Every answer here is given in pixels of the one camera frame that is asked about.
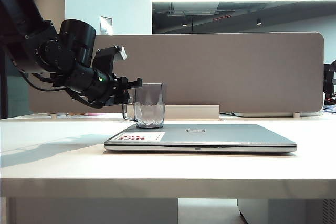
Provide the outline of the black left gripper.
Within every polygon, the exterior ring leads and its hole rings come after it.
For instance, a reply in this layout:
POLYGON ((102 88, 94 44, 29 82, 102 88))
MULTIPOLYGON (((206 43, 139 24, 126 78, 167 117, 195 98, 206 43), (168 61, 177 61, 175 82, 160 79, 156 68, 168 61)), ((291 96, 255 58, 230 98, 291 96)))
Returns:
POLYGON ((88 98, 98 106, 112 106, 130 103, 126 89, 142 87, 142 79, 129 82, 127 77, 116 77, 96 68, 75 67, 75 92, 88 98))

